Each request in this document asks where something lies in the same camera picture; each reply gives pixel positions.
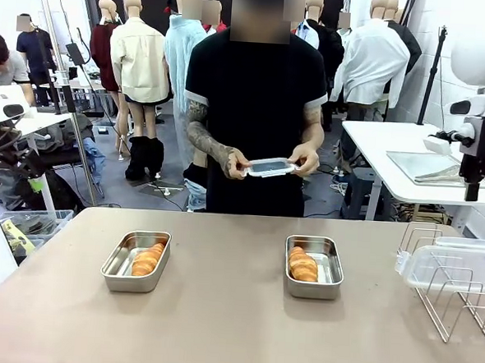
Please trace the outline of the person's right hand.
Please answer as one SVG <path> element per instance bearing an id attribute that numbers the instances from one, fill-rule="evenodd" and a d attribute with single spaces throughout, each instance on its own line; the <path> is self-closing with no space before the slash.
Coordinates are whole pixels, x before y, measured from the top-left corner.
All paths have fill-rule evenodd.
<path id="1" fill-rule="evenodd" d="M 226 147 L 224 158 L 220 166 L 228 179 L 242 180 L 247 175 L 247 169 L 251 163 L 239 149 Z"/>

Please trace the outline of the person's left hand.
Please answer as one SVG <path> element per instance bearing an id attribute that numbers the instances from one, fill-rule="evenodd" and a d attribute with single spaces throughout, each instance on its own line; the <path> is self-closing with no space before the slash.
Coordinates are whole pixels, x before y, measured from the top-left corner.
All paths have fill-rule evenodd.
<path id="1" fill-rule="evenodd" d="M 299 177 L 310 176 L 320 164 L 316 146 L 310 142 L 298 145 L 289 157 L 289 162 L 297 166 L 293 174 Z"/>

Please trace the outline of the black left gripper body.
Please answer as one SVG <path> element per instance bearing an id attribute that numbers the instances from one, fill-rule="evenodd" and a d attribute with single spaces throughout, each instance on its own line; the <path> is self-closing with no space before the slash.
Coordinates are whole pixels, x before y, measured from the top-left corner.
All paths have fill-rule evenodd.
<path id="1" fill-rule="evenodd" d="M 37 179 L 44 175 L 47 169 L 38 153 L 31 148 L 7 150 L 4 158 L 12 172 L 26 179 Z"/>

